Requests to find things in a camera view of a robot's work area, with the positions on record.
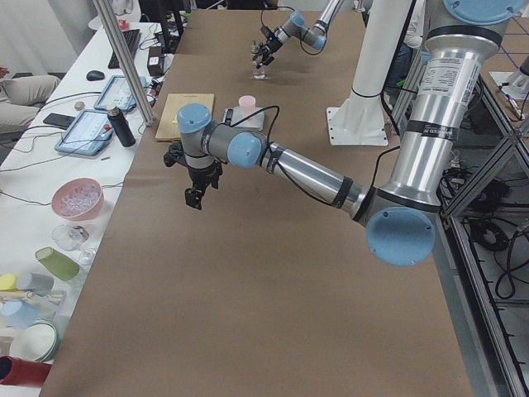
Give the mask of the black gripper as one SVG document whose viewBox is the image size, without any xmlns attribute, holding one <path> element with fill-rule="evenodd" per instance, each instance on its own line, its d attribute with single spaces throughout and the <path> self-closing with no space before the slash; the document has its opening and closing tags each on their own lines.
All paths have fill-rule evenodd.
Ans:
<svg viewBox="0 0 529 397">
<path fill-rule="evenodd" d="M 250 47 L 252 60 L 255 60 L 255 67 L 257 69 L 264 68 L 274 61 L 274 53 L 276 53 L 283 43 L 277 38 L 267 40 L 265 43 L 254 43 Z"/>
<path fill-rule="evenodd" d="M 219 179 L 222 175 L 222 163 L 214 160 L 206 168 L 193 168 L 187 166 L 188 175 L 193 183 L 191 188 L 184 191 L 185 203 L 197 210 L 202 209 L 202 199 L 206 193 L 207 187 L 211 186 L 214 189 L 219 188 Z"/>
</svg>

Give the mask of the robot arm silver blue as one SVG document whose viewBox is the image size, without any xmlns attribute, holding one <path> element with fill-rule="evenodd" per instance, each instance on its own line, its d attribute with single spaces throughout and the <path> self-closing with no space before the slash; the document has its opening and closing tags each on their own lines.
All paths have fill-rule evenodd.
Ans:
<svg viewBox="0 0 529 397">
<path fill-rule="evenodd" d="M 263 20 L 264 11 L 260 14 L 260 32 L 265 41 L 253 44 L 250 50 L 252 63 L 256 69 L 268 66 L 274 60 L 276 53 L 290 38 L 298 40 L 301 48 L 309 55 L 318 55 L 323 51 L 327 41 L 329 27 L 341 10 L 343 1 L 328 1 L 320 13 L 318 19 L 307 26 L 302 13 L 290 6 L 277 6 L 279 9 L 288 9 L 288 19 L 274 29 L 265 25 Z"/>
<path fill-rule="evenodd" d="M 289 37 L 320 50 L 343 1 L 329 1 L 312 28 L 293 12 L 267 34 L 265 54 L 272 55 Z M 380 104 L 384 78 L 398 33 L 406 29 L 414 1 L 374 1 L 360 51 L 350 97 L 328 108 L 332 145 L 386 146 Z M 409 266 L 427 258 L 435 244 L 434 218 L 440 208 L 436 189 L 450 159 L 453 142 L 468 109 L 483 63 L 502 44 L 508 21 L 528 10 L 528 1 L 425 1 L 424 46 L 431 58 L 418 87 L 407 129 L 401 133 L 398 158 L 386 184 L 360 186 L 352 179 L 270 142 L 269 134 L 243 132 L 212 120 L 200 103 L 176 114 L 182 149 L 178 162 L 187 167 L 193 187 L 186 204 L 201 209 L 208 186 L 218 188 L 222 162 L 244 169 L 255 165 L 289 179 L 309 197 L 346 211 L 366 227 L 369 249 L 390 265 Z"/>
</svg>

